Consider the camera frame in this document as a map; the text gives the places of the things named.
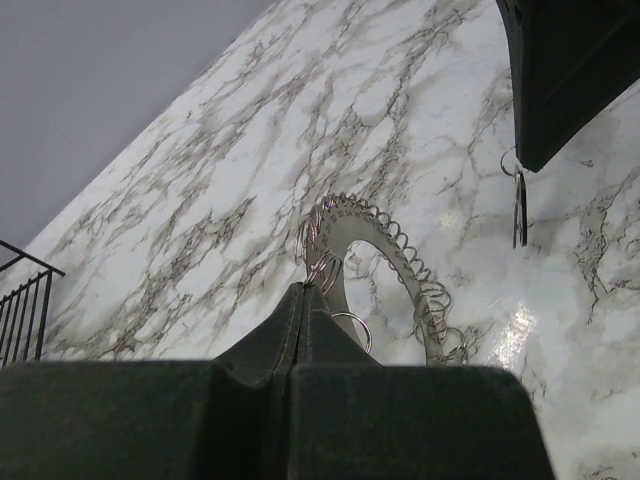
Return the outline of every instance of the white marble countertop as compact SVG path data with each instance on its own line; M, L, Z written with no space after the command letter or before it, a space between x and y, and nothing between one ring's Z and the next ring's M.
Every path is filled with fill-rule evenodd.
M356 193L451 291L472 363L530 391L558 478L636 478L640 87L527 174L512 250L510 83L493 0L274 5L29 246L67 272L45 359L216 356L304 277L301 214ZM357 245L346 272L373 356L423 362L386 263Z

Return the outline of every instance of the marble surface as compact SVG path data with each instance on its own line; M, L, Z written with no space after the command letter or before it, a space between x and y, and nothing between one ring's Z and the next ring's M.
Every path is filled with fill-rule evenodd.
M352 192L447 285L472 363L521 378L558 478L638 478L638 112L636 85L527 174L530 245L512 250L494 1L281 1L29 246L67 272L45 358L216 356L304 277L302 213ZM346 274L374 357L421 363L386 263L357 244Z

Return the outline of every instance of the black object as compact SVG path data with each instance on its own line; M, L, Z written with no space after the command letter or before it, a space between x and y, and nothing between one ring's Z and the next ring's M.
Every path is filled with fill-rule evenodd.
M300 284L213 361L6 369L0 425L0 478L553 478L513 376L382 367Z
M14 362L40 359L53 276L64 277L64 272L2 240L0 247L16 254L0 265L0 274L23 259L41 267L38 273L0 299L0 361L5 367ZM30 351L32 343L35 343L35 352Z
M516 155L542 169L640 78L640 0L497 0L511 59Z

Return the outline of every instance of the gray wall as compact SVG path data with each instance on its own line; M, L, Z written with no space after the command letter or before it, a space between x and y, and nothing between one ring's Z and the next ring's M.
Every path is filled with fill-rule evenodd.
M25 246L271 2L0 1L0 238Z

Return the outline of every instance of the black wire rack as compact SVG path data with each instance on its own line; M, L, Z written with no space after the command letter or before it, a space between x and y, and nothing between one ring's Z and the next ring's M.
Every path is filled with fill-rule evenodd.
M0 361L4 368L11 363L40 360L53 278L65 274L7 242L0 240L0 247L16 255L0 266L0 274L25 259L37 268L37 273L17 288L6 294L0 292Z

